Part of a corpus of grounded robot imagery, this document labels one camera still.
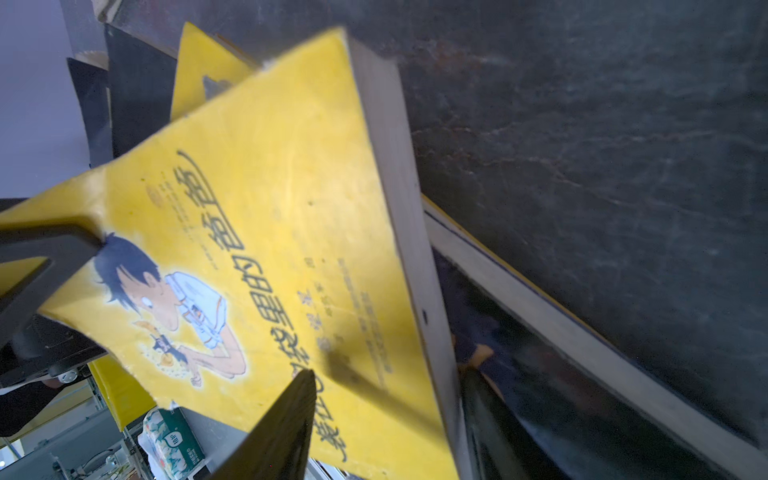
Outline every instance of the cartoon boy illustration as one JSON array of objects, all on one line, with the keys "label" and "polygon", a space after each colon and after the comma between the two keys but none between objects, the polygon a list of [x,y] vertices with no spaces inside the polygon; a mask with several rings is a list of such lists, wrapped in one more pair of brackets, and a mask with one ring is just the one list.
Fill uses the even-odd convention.
[{"label": "cartoon boy illustration", "polygon": [[187,346],[177,349],[187,360],[192,385],[202,385],[200,366],[228,379],[245,373],[245,357],[227,325],[227,301],[208,285],[182,272],[161,277],[144,251],[114,233],[107,235],[94,263],[112,295],[110,302],[117,300],[137,313],[146,310],[171,332],[178,330],[179,316],[194,328],[210,354]]}]

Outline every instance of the yellow book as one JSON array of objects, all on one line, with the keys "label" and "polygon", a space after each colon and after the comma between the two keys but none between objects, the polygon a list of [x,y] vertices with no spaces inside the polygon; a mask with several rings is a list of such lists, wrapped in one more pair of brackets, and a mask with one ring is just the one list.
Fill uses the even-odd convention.
[{"label": "yellow book", "polygon": [[112,356],[102,356],[88,363],[88,368],[120,430],[155,407],[147,391]]},{"label": "yellow book", "polygon": [[[199,48],[206,43],[217,44],[192,24],[184,26],[174,104],[184,105],[187,112],[206,102],[206,76],[237,84],[242,71],[256,64],[231,47],[217,44],[215,49]],[[633,364],[423,196],[422,208],[432,246],[530,330],[698,455],[738,478],[762,478],[768,468],[768,458],[762,452]]]},{"label": "yellow book", "polygon": [[255,70],[257,65],[234,47],[187,22],[179,44],[170,120],[190,113]]},{"label": "yellow book", "polygon": [[159,406],[248,431],[311,368],[312,457],[366,478],[466,478],[420,202],[397,68],[336,29],[0,225],[104,240],[40,311]]}]

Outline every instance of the black hair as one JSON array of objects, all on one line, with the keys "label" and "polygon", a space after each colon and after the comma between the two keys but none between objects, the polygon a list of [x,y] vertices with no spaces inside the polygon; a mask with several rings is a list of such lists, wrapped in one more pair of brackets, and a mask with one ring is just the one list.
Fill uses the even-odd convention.
[{"label": "black hair", "polygon": [[122,269],[133,278],[147,285],[144,274],[149,272],[157,281],[160,281],[160,272],[152,259],[128,240],[117,237],[114,233],[107,235],[104,246],[99,250],[94,262],[96,273],[101,277],[101,282],[107,286],[112,294],[110,302],[117,300],[125,308],[139,311],[123,290],[123,285],[118,277],[118,270]]}]

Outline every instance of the yellow paper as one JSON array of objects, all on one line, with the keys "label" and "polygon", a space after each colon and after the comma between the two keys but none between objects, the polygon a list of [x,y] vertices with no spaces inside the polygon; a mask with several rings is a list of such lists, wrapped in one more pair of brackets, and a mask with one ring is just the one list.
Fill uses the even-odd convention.
[{"label": "yellow paper", "polygon": [[155,407],[149,393],[112,356],[102,356],[88,363],[88,368],[118,429]]},{"label": "yellow paper", "polygon": [[159,406],[249,431],[312,368],[312,457],[457,478],[342,30],[0,214],[51,223],[106,247],[41,311],[108,348]]},{"label": "yellow paper", "polygon": [[230,48],[209,37],[198,27],[189,22],[184,24],[170,119],[176,121],[218,92],[239,84],[254,69],[255,65],[235,55]]}]

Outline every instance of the dark countertop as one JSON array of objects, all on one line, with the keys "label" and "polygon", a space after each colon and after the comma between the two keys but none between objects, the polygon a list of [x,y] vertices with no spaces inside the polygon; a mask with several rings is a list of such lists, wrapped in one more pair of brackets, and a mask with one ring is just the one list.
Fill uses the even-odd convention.
[{"label": "dark countertop", "polygon": [[135,0],[258,58],[346,25],[402,75],[422,190],[768,448],[765,2]]}]

